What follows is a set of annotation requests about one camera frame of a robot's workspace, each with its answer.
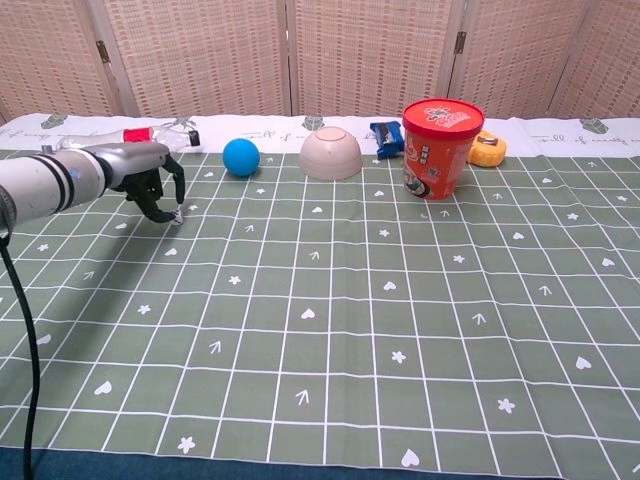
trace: woven folding screen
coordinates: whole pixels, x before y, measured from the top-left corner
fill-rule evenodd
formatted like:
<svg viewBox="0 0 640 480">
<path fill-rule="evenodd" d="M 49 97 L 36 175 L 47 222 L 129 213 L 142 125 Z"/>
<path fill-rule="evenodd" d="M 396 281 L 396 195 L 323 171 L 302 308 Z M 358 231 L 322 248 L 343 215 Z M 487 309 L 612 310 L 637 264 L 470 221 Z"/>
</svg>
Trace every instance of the woven folding screen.
<svg viewBox="0 0 640 480">
<path fill-rule="evenodd" d="M 141 115 L 289 113 L 284 0 L 106 0 Z"/>
<path fill-rule="evenodd" d="M 294 114 L 400 115 L 445 95 L 457 0 L 287 0 Z"/>
<path fill-rule="evenodd" d="M 119 114 L 80 0 L 0 0 L 0 104 L 10 120 L 34 112 Z"/>
<path fill-rule="evenodd" d="M 450 96 L 494 118 L 544 116 L 586 0 L 469 2 Z"/>
<path fill-rule="evenodd" d="M 557 117 L 640 116 L 640 2 L 595 2 L 551 113 Z"/>
</svg>

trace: green tablecloth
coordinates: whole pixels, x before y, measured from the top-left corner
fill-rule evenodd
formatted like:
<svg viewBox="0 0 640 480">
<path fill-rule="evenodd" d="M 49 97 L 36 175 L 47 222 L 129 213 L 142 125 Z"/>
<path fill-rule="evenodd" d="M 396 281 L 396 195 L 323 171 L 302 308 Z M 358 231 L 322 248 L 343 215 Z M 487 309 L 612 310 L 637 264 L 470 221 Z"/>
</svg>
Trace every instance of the green tablecloth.
<svg viewBox="0 0 640 480">
<path fill-rule="evenodd" d="M 425 202 L 400 160 L 334 184 L 295 155 L 249 181 L 177 158 L 180 227 L 108 193 L 14 235 L 35 445 L 638 478 L 640 159 L 508 158 Z M 21 446 L 4 272 L 0 318 L 0 446 Z"/>
</svg>

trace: beige bowl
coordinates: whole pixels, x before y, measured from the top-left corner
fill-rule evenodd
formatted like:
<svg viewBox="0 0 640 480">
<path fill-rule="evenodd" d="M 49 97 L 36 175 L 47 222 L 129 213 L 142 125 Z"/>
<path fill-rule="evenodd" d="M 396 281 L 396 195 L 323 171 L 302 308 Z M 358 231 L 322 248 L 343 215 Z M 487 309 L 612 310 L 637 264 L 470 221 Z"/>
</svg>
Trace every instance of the beige bowl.
<svg viewBox="0 0 640 480">
<path fill-rule="evenodd" d="M 340 127 L 322 127 L 302 144 L 300 168 L 319 180 L 344 180 L 362 169 L 360 145 Z"/>
</svg>

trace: plastic bottle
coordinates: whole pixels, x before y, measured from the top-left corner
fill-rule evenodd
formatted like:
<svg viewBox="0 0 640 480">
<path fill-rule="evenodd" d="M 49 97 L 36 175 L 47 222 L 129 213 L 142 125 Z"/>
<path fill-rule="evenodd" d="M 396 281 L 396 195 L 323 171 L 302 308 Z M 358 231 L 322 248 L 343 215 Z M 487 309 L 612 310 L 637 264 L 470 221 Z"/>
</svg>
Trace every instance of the plastic bottle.
<svg viewBox="0 0 640 480">
<path fill-rule="evenodd" d="M 83 148 L 104 143 L 158 142 L 177 152 L 187 147 L 200 145 L 197 130 L 178 132 L 167 127 L 153 126 L 118 130 L 100 135 L 67 135 L 56 144 L 56 150 L 64 148 Z"/>
</svg>

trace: instant noodle cup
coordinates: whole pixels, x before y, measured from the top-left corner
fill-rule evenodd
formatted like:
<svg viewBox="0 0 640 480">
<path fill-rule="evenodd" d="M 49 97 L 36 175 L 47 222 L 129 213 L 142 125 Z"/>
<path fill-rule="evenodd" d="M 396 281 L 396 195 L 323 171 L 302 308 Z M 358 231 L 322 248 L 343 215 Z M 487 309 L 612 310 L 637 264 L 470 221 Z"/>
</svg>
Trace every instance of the instant noodle cup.
<svg viewBox="0 0 640 480">
<path fill-rule="evenodd" d="M 484 126 L 478 107 L 450 98 L 421 100 L 403 113 L 404 183 L 414 195 L 433 200 L 449 197 Z"/>
</svg>

